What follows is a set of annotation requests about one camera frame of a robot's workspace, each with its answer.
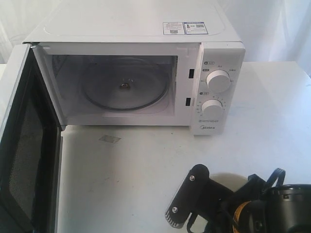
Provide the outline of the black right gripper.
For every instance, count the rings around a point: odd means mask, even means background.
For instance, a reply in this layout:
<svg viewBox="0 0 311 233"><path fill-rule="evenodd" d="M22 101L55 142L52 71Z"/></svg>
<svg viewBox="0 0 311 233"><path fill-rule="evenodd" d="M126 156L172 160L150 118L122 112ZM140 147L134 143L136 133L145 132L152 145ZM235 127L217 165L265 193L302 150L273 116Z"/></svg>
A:
<svg viewBox="0 0 311 233"><path fill-rule="evenodd" d="M275 181L253 174L228 201L230 233L266 233L264 195Z"/></svg>

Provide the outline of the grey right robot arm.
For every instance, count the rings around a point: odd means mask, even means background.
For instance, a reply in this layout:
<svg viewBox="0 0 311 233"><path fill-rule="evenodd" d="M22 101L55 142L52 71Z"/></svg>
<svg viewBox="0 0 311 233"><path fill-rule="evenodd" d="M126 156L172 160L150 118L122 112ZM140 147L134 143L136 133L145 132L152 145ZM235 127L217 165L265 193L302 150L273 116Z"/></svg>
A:
<svg viewBox="0 0 311 233"><path fill-rule="evenodd" d="M286 172L276 169L268 180L248 176L247 183L225 203L231 233L309 233L311 186L284 184Z"/></svg>

